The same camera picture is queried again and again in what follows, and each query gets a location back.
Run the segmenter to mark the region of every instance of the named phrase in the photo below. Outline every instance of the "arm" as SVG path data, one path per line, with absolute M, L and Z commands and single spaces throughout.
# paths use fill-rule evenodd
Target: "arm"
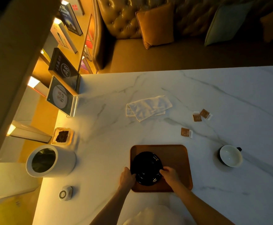
M 191 216 L 198 225 L 201 224 L 233 224 L 214 208 L 210 207 L 199 197 L 188 190 L 179 180 L 178 174 L 173 168 L 164 167 L 160 173 L 173 191 L 180 197 Z
M 110 224 L 116 225 L 124 204 L 124 201 L 135 183 L 135 174 L 131 175 L 128 167 L 120 177 L 120 186 L 112 199 L 105 205 L 99 214 L 93 219 L 90 225 Z

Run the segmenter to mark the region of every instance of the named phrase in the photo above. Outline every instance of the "black bowl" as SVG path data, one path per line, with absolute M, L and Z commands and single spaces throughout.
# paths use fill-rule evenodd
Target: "black bowl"
M 146 186 L 154 185 L 161 179 L 160 169 L 163 169 L 161 160 L 150 151 L 135 156 L 130 166 L 131 174 L 136 174 L 136 181 Z

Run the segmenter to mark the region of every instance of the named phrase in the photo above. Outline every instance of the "white canister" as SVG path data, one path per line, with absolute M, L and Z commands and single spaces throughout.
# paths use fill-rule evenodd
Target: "white canister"
M 74 151 L 59 146 L 42 145 L 35 149 L 26 161 L 26 170 L 32 177 L 66 176 L 76 162 Z

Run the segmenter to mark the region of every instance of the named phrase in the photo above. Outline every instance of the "white marble table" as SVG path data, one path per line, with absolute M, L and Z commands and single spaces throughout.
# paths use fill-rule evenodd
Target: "white marble table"
M 165 115 L 138 122 L 128 102 L 167 95 Z M 210 121 L 194 122 L 203 108 Z M 115 193 L 129 151 L 137 144 L 187 147 L 193 192 L 236 224 L 273 224 L 273 67 L 84 75 L 75 117 L 59 113 L 56 127 L 76 133 L 77 165 L 63 178 L 44 178 L 33 225 L 89 224 Z M 193 139 L 180 135 L 194 131 Z M 239 168 L 223 166 L 218 148 L 243 149 Z M 73 198 L 58 199 L 64 185 Z M 163 204 L 192 219 L 174 193 L 130 192 L 118 224 L 147 206 Z

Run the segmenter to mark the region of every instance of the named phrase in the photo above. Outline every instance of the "tufted leather backrest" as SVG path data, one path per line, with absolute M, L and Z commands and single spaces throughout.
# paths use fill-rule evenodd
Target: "tufted leather backrest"
M 179 36 L 206 33 L 220 4 L 239 4 L 252 0 L 97 0 L 103 21 L 117 39 L 141 38 L 135 12 L 172 2 L 174 31 Z M 244 24 L 250 25 L 273 11 L 273 0 L 255 0 Z

